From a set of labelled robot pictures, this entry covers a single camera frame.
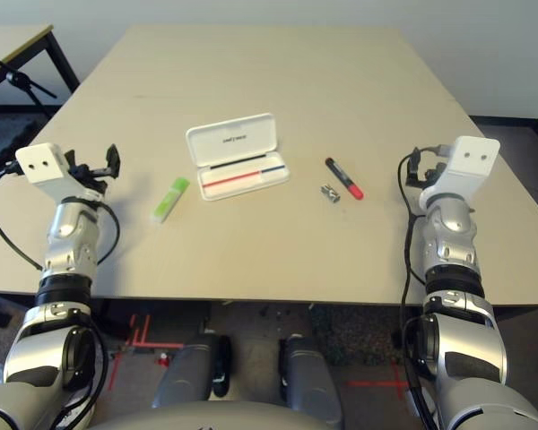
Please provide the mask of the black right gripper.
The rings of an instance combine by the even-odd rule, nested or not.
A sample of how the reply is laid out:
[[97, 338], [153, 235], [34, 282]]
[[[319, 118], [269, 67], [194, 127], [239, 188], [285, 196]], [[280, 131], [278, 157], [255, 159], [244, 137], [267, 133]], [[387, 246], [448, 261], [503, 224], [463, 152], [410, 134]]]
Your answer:
[[407, 160], [405, 184], [413, 188], [426, 189], [437, 183], [447, 164], [439, 162], [434, 168], [427, 169], [424, 174], [425, 179], [420, 180], [418, 176], [420, 162], [421, 150], [414, 148]]

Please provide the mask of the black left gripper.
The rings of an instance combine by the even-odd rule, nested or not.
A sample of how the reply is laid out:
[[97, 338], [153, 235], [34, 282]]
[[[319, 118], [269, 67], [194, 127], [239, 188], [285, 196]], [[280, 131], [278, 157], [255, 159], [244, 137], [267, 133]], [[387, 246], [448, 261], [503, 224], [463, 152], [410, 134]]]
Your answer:
[[96, 192], [106, 192], [108, 184], [103, 177], [110, 176], [117, 179], [119, 176], [121, 159], [117, 146], [111, 144], [106, 153], [106, 168], [91, 170], [86, 164], [76, 165], [75, 150], [69, 150], [65, 154], [66, 161], [70, 167], [70, 175], [84, 187]]

